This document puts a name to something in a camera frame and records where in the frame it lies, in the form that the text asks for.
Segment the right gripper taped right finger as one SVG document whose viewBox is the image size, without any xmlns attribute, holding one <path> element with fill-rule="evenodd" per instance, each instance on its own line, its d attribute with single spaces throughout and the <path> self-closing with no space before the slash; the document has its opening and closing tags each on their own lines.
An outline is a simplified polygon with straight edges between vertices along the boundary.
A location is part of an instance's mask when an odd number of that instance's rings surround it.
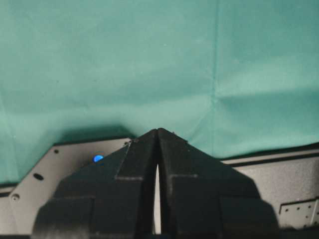
<svg viewBox="0 0 319 239">
<path fill-rule="evenodd" d="M 277 239 L 273 207 L 255 182 L 158 130 L 161 230 L 172 239 Z"/>
</svg>

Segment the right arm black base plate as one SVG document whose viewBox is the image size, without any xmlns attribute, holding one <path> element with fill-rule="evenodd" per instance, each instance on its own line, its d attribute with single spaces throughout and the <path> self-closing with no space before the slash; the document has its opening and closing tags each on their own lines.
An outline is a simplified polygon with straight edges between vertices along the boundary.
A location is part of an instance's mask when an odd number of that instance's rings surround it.
<svg viewBox="0 0 319 239">
<path fill-rule="evenodd" d="M 121 149 L 129 138 L 56 144 L 19 184 L 0 188 L 0 233 L 29 235 L 39 208 L 61 179 Z M 319 146 L 311 144 L 223 159 L 254 180 L 283 229 L 319 225 Z"/>
</svg>

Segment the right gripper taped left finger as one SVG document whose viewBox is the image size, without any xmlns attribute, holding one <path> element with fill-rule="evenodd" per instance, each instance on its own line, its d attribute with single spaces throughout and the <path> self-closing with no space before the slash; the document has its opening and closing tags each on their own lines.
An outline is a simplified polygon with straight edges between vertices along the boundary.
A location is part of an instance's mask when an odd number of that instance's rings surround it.
<svg viewBox="0 0 319 239">
<path fill-rule="evenodd" d="M 64 178 L 34 239 L 143 239 L 153 231 L 158 133 L 151 130 Z"/>
</svg>

